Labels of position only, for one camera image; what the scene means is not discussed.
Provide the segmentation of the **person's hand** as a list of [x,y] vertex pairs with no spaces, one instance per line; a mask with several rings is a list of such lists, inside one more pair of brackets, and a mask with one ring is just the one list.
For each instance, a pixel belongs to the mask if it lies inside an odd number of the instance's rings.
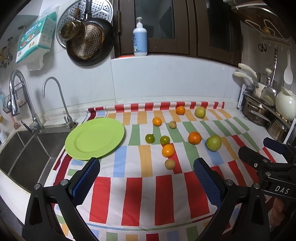
[[283,221],[285,217],[285,215],[283,214],[284,207],[284,202],[279,198],[275,198],[271,216],[269,218],[269,223],[272,227],[280,225],[280,223]]

